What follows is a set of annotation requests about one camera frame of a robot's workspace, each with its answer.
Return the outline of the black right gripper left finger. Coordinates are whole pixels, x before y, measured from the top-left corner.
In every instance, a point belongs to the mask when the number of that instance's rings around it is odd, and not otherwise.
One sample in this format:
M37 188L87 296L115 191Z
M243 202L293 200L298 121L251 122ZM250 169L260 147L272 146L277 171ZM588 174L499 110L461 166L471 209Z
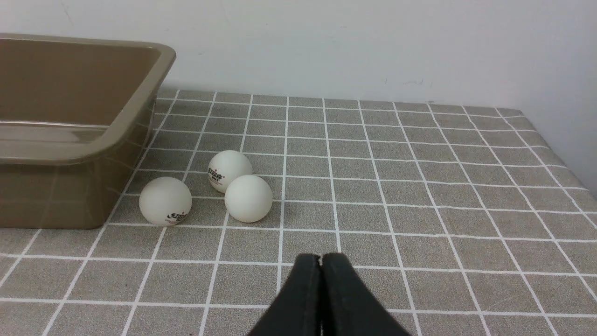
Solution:
M250 336L319 336L322 274L319 256L299 254L286 282Z

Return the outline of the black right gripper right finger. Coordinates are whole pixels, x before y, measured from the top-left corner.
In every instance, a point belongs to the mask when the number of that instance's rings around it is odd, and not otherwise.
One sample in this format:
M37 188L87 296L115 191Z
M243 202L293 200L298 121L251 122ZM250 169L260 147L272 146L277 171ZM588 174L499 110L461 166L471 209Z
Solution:
M323 335L409 335L367 288L346 255L325 254L321 270L326 285Z

